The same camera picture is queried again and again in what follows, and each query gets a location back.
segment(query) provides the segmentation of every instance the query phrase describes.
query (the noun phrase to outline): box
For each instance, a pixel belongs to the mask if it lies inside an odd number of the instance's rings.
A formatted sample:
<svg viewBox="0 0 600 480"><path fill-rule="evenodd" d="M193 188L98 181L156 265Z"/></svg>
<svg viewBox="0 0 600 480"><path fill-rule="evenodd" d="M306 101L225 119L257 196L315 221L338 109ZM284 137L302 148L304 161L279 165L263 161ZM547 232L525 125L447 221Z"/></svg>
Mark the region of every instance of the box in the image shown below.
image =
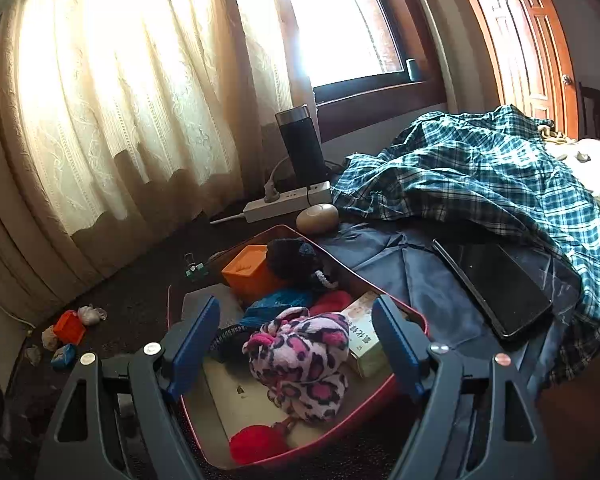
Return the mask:
<svg viewBox="0 0 600 480"><path fill-rule="evenodd" d="M222 269L222 276L247 304L285 286L267 267L266 245L247 245Z"/></svg>
<svg viewBox="0 0 600 480"><path fill-rule="evenodd" d="M75 310L67 310L54 325L54 334L64 344L79 345L87 329Z"/></svg>
<svg viewBox="0 0 600 480"><path fill-rule="evenodd" d="M378 297L366 292L342 313L349 321L349 359L347 363L362 378L369 378L388 363L371 321L371 311Z"/></svg>

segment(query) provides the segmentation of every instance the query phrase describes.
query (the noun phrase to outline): blue plaid fabric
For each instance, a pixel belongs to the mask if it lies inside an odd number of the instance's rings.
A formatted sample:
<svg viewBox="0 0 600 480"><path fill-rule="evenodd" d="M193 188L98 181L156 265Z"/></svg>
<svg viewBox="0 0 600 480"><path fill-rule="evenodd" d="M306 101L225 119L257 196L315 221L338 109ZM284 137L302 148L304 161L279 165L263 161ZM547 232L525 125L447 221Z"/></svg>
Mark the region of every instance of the blue plaid fabric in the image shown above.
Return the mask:
<svg viewBox="0 0 600 480"><path fill-rule="evenodd" d="M582 296L553 382L570 380L600 351L600 206L538 133L551 121L507 105L484 115L423 115L378 156L356 153L334 204L365 218L469 219L565 257Z"/></svg>

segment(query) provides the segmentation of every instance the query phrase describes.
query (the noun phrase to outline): wooden door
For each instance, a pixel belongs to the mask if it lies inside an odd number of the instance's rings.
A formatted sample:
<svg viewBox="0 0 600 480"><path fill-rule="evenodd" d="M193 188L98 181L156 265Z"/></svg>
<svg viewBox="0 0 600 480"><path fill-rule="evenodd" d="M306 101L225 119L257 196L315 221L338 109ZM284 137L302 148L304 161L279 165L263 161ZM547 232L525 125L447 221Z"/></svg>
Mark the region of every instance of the wooden door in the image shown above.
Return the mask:
<svg viewBox="0 0 600 480"><path fill-rule="evenodd" d="M578 138L571 57L551 0L469 0L487 42L500 101Z"/></svg>

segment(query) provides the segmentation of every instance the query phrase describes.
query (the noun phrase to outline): carpet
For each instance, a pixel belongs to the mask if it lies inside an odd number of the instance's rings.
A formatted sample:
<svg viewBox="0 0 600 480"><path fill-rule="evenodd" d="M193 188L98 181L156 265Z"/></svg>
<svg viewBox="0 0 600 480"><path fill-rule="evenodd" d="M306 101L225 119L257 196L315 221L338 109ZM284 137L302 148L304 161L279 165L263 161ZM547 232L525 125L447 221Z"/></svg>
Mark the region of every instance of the carpet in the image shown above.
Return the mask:
<svg viewBox="0 0 600 480"><path fill-rule="evenodd" d="M184 254L192 253L197 262L203 262L273 225L285 223L295 227L295 217L296 214L290 214L255 224L237 220L217 226L210 226L203 217L197 218L42 323L27 339L24 348L31 344L41 348L42 331L53 325L65 309L76 310L90 303L106 310L108 317L88 328L78 355L93 351L106 359L120 352L135 352L147 342L160 341L166 332L167 289L175 277L184 273ZM27 477L26 472L32 478L48 420L70 374L53 370L51 356L51 352L44 351L37 367L21 356L8 388L13 435L19 446L13 455L23 478ZM396 399L336 444L309 459L286 466L277 471L276 476L287 480L387 478L413 420L413 414L405 408L409 405L404 398ZM216 469L204 462L192 439L188 441L207 479L262 477L260 470ZM155 472L144 447L132 446L129 452L134 475L139 479L154 479Z"/></svg>

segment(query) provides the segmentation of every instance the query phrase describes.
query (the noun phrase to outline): pink leopard print fabric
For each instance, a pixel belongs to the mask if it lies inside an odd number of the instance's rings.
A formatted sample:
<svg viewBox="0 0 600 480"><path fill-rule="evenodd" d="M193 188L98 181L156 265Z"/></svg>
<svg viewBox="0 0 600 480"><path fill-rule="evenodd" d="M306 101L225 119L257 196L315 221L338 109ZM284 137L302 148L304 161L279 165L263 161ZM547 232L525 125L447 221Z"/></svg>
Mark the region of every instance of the pink leopard print fabric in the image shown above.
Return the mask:
<svg viewBox="0 0 600 480"><path fill-rule="evenodd" d="M349 355L349 325L342 314L308 314L303 307L286 309L262 325L242 352L277 407L308 422L331 420L349 386L340 371Z"/></svg>

